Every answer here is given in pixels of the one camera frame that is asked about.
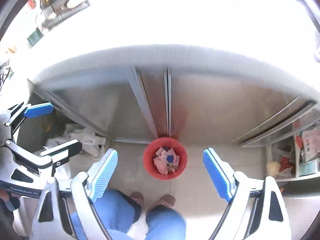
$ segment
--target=floor tile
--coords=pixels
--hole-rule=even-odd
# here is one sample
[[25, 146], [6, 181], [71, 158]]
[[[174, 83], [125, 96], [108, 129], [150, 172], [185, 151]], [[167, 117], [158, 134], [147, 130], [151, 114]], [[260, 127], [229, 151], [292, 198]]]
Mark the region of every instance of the floor tile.
[[203, 167], [203, 151], [212, 147], [221, 160], [228, 162], [231, 167], [240, 165], [256, 165], [265, 163], [265, 154], [261, 148], [243, 148], [233, 145], [183, 145], [188, 154], [189, 167]]
[[[244, 213], [243, 219], [239, 226], [238, 232], [235, 236], [235, 240], [242, 240], [244, 238], [244, 234], [246, 232], [251, 208], [252, 208], [253, 201], [249, 200], [247, 204], [246, 211]], [[202, 217], [186, 217], [187, 222], [187, 236], [186, 240], [194, 240], [194, 239], [203, 239], [207, 240], [210, 238], [216, 226], [218, 225], [223, 211], [220, 213], [202, 216]]]
[[264, 163], [234, 166], [232, 168], [234, 171], [242, 171], [248, 178], [252, 179], [264, 179], [266, 175], [266, 166]]
[[148, 145], [137, 143], [118, 143], [110, 142], [109, 147], [115, 149], [118, 152], [118, 162], [135, 162], [140, 163], [142, 161], [143, 153]]
[[227, 206], [205, 168], [187, 167], [172, 180], [170, 194], [177, 200], [175, 209], [186, 217], [221, 213]]

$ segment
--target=trash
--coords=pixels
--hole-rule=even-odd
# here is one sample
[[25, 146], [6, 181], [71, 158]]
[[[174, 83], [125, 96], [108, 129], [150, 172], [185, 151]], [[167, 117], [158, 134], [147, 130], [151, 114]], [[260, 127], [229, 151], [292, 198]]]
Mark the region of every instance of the trash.
[[176, 156], [173, 158], [173, 165], [174, 165], [174, 166], [178, 166], [178, 165], [179, 165], [179, 160], [180, 160], [180, 156], [179, 156], [179, 155], [176, 155]]
[[274, 178], [295, 176], [294, 140], [287, 139], [272, 145], [272, 162], [267, 163], [267, 172]]
[[160, 147], [156, 151], [156, 156], [157, 157], [153, 159], [153, 162], [162, 175], [167, 175], [178, 169], [180, 157], [176, 155], [173, 148], [166, 151], [165, 148]]
[[173, 155], [168, 155], [167, 156], [167, 161], [169, 162], [169, 163], [173, 163]]
[[157, 151], [156, 151], [156, 155], [159, 156], [163, 151], [163, 148], [160, 147]]
[[82, 128], [75, 123], [67, 123], [63, 137], [48, 139], [44, 148], [50, 149], [74, 139], [77, 139], [82, 143], [82, 151], [80, 153], [87, 157], [98, 159], [101, 154], [105, 154], [106, 152], [106, 148], [104, 147], [107, 142], [106, 138], [97, 136], [95, 132], [90, 129]]
[[[153, 159], [157, 157], [156, 155], [157, 150], [161, 147], [164, 150], [167, 150], [168, 152], [171, 150], [171, 148], [172, 150], [174, 149], [174, 151], [172, 152], [172, 155], [173, 156], [176, 155], [180, 157], [179, 167], [174, 166], [172, 163], [171, 168], [173, 167], [175, 169], [175, 172], [173, 172], [172, 169], [168, 169], [168, 166], [170, 167], [171, 164], [167, 165], [167, 170], [169, 170], [168, 171], [169, 173], [167, 176], [164, 176], [163, 174], [161, 174], [153, 162]], [[170, 137], [161, 137], [154, 140], [148, 145], [148, 147], [145, 149], [143, 154], [143, 165], [145, 170], [150, 176], [159, 180], [171, 180], [171, 179], [177, 178], [184, 172], [184, 170], [186, 169], [187, 163], [188, 163], [188, 155], [185, 148], [182, 146], [181, 143], [179, 143], [179, 141]]]

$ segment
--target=shelf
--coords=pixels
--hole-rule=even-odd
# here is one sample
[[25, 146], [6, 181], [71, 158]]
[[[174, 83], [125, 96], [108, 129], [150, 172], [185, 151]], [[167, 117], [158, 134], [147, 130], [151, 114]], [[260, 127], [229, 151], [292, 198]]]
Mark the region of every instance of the shelf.
[[314, 179], [320, 177], [320, 172], [317, 172], [315, 174], [310, 174], [306, 176], [301, 176], [297, 178], [286, 178], [286, 179], [275, 179], [276, 182], [286, 182], [286, 181], [297, 181], [297, 180], [305, 180], [305, 179]]
[[316, 108], [316, 103], [310, 103], [301, 111], [276, 127], [256, 136], [255, 138], [252, 138], [249, 141], [243, 142], [241, 147], [264, 147], [276, 142], [280, 142], [296, 133], [304, 131], [320, 120], [320, 111], [318, 111]]

